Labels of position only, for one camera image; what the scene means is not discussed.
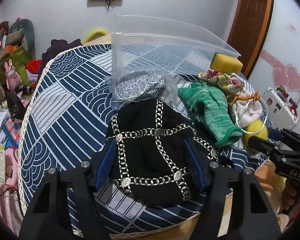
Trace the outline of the person's right hand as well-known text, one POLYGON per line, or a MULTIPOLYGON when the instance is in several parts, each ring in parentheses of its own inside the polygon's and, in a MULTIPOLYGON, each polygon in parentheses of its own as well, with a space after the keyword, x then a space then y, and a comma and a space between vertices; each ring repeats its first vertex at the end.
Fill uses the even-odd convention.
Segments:
POLYGON ((300 197, 300 182, 292 178, 287 178, 285 188, 282 193, 282 208, 287 211, 300 197))

